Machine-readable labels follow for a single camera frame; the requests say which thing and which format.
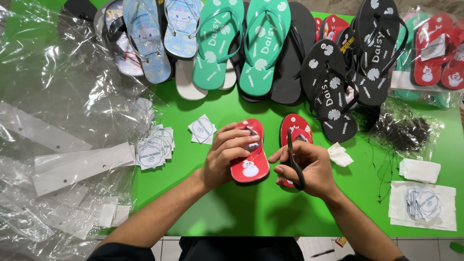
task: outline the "clear plastic wrap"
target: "clear plastic wrap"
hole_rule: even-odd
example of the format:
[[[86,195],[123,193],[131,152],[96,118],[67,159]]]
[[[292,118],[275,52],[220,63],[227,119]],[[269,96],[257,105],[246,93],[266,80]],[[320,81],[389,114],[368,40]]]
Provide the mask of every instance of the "clear plastic wrap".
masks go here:
[[[358,106],[354,115],[362,134],[403,158],[431,161],[433,149],[445,124],[418,114],[394,98],[381,106]]]
[[[441,109],[457,108],[464,88],[458,79],[460,74],[464,77],[460,64],[464,20],[423,7],[412,8],[401,17],[408,29],[408,41],[392,73],[389,96]],[[398,39],[403,39],[405,32],[401,27]]]
[[[0,41],[0,252],[83,260],[94,236],[132,210],[133,146],[166,105],[120,74],[92,24],[35,1],[16,5],[24,11],[0,8],[0,20],[8,18]]]

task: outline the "green tabletop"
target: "green tabletop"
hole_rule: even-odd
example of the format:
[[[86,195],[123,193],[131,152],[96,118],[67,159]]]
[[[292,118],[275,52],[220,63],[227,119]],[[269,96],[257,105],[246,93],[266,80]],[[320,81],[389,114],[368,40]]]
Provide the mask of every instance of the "green tabletop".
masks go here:
[[[96,7],[100,7],[106,0],[91,1]],[[64,0],[59,0],[58,3],[50,0],[41,0],[41,2],[53,10],[59,10]],[[16,11],[14,3],[15,1],[12,3],[12,11]],[[329,15],[313,14],[322,19]],[[352,19],[348,16],[341,17],[347,22]],[[176,148],[172,160],[168,160],[163,167],[144,171],[140,171],[140,168],[136,169],[133,199],[137,209],[202,166],[210,146],[192,143],[188,125],[203,114],[216,124],[217,129],[234,121],[247,118],[259,119],[263,123],[266,135],[263,146],[267,156],[279,148],[279,126],[283,117],[289,113],[297,113],[308,120],[313,129],[314,144],[324,148],[331,146],[322,134],[320,123],[308,114],[307,105],[288,107],[270,100],[250,104],[240,97],[236,87],[228,91],[209,91],[208,95],[200,101],[187,101],[177,93],[174,81],[158,85],[156,95],[169,105],[161,123],[174,129]],[[390,225],[388,218],[390,185],[384,183],[380,186],[381,180],[378,178],[378,175],[382,176],[386,173],[385,179],[389,179],[391,166],[388,166],[389,161],[385,160],[388,151],[377,145],[372,147],[361,137],[355,136],[342,143],[354,162],[346,168],[334,165],[335,181],[342,191],[389,236],[464,237],[464,194],[462,193],[464,177],[459,173],[464,169],[464,153],[461,152],[464,148],[464,137],[459,110],[440,111],[421,105],[415,105],[414,108],[419,113],[431,115],[445,123],[445,129],[437,141],[432,161],[442,165],[437,184],[457,189],[458,232]],[[394,164],[392,179],[403,180],[396,170],[397,163]],[[282,189],[275,184],[276,177],[277,175],[271,172],[270,177],[257,186],[238,187],[234,183],[229,183],[211,191],[178,220],[168,231],[168,235],[342,235],[322,200],[296,190]],[[387,195],[382,203],[379,203],[379,191],[380,195]]]

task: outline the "black scissors handle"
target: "black scissors handle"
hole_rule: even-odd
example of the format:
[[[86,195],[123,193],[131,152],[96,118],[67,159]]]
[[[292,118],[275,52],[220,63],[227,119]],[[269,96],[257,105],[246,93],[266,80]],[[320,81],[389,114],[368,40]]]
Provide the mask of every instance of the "black scissors handle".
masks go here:
[[[300,181],[300,185],[293,183],[293,186],[295,186],[295,189],[297,190],[303,190],[304,189],[304,175],[303,172],[301,171],[300,166],[298,163],[295,162],[295,159],[293,158],[293,141],[291,140],[291,130],[288,129],[287,131],[287,141],[288,141],[288,149],[289,149],[289,159],[290,159],[290,167],[296,172],[298,175],[298,179]]]

